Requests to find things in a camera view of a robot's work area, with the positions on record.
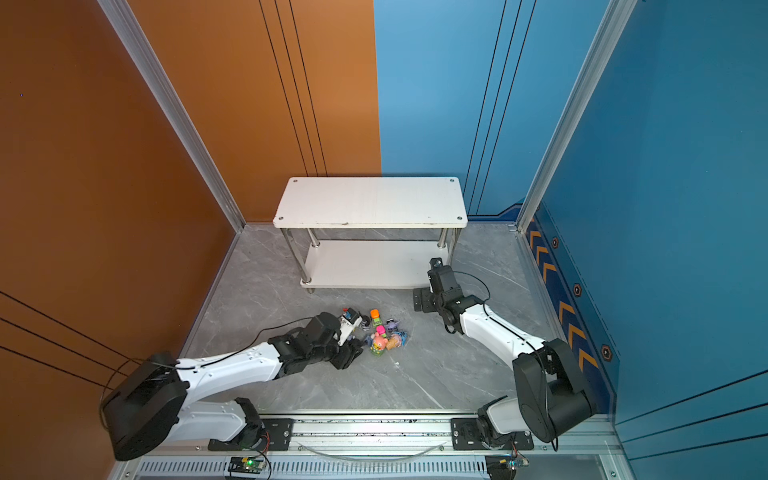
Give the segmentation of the black purple kuromi figure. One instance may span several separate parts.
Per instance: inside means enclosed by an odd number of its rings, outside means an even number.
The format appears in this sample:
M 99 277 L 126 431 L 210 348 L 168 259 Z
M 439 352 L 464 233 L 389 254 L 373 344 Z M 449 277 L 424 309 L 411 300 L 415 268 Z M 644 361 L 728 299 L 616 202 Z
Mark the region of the black purple kuromi figure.
M 368 315 L 361 316 L 360 327 L 364 331 L 368 331 L 371 328 L 371 323 L 372 323 L 371 318 Z

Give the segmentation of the purple eared figure toy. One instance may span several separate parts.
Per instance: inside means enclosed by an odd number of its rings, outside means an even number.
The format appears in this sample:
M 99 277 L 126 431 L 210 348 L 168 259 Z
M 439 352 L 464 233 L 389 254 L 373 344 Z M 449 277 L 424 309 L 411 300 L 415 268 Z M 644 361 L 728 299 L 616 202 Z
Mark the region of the purple eared figure toy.
M 399 330 L 399 322 L 395 319 L 389 319 L 384 323 L 384 327 L 386 332 L 391 334 Z

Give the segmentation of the green truck orange top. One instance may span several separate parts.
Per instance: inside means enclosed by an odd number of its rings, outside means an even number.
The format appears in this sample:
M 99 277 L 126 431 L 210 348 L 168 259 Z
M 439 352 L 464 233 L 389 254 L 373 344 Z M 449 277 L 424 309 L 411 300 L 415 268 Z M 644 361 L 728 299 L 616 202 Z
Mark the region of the green truck orange top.
M 380 318 L 379 311 L 377 309 L 372 309 L 370 311 L 370 319 L 371 319 L 371 326 L 373 329 L 377 329 L 378 327 L 382 326 L 382 320 Z

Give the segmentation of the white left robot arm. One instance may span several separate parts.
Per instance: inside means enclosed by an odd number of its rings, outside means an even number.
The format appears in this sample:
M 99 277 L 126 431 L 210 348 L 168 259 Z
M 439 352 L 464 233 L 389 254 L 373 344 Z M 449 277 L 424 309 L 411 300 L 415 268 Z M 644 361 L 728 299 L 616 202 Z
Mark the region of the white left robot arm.
M 249 399 L 214 402 L 212 396 L 298 374 L 316 363 L 348 368 L 363 352 L 364 342 L 352 333 L 364 318 L 352 308 L 340 316 L 322 312 L 303 327 L 235 352 L 149 357 L 101 402 L 115 459 L 137 459 L 179 441 L 205 440 L 213 451 L 265 447 L 269 433 Z

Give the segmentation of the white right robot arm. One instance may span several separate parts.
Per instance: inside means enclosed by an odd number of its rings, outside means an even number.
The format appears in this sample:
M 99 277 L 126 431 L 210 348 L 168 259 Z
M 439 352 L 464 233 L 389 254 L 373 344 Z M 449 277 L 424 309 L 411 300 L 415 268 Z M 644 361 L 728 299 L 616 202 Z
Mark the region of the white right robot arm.
M 558 444 L 559 437 L 598 413 L 588 378 L 562 339 L 544 340 L 498 317 L 485 299 L 467 295 L 456 272 L 430 260 L 429 285 L 413 291 L 414 310 L 438 314 L 449 334 L 485 346 L 512 370 L 516 394 L 477 411 L 476 428 L 489 448 L 502 448 L 517 433 Z

